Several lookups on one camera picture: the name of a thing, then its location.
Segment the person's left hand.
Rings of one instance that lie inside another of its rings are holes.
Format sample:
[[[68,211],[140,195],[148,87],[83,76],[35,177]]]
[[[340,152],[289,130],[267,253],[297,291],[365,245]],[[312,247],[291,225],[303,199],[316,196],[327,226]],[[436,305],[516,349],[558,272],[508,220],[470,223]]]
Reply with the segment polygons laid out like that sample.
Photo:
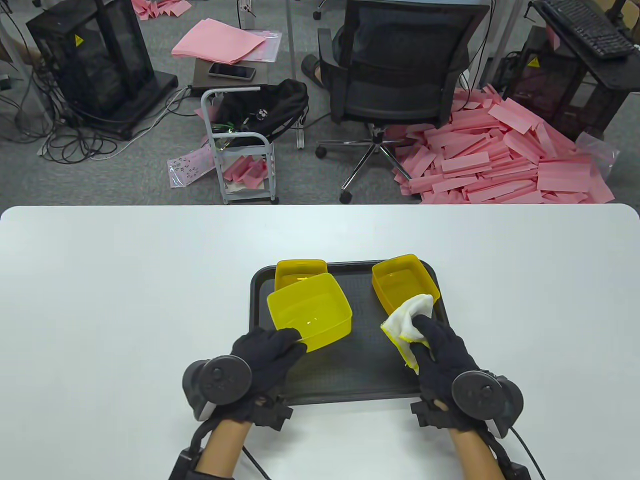
[[[235,402],[216,407],[211,418],[281,430],[292,410],[284,406],[276,390],[283,386],[290,370],[306,353],[307,345],[302,342],[298,330],[292,327],[280,330],[254,327],[238,338],[230,351],[251,371],[247,393]]]

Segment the person's right hand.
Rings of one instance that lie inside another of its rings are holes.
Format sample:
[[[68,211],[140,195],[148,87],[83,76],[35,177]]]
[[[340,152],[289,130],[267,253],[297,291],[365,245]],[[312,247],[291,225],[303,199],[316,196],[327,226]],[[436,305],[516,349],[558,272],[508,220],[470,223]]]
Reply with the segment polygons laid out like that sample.
[[[480,370],[463,339],[452,327],[422,314],[414,316],[412,323],[428,343],[409,345],[417,361],[420,397],[426,404],[428,425],[460,432],[481,430],[484,423],[462,412],[453,398],[455,379],[467,371]]]

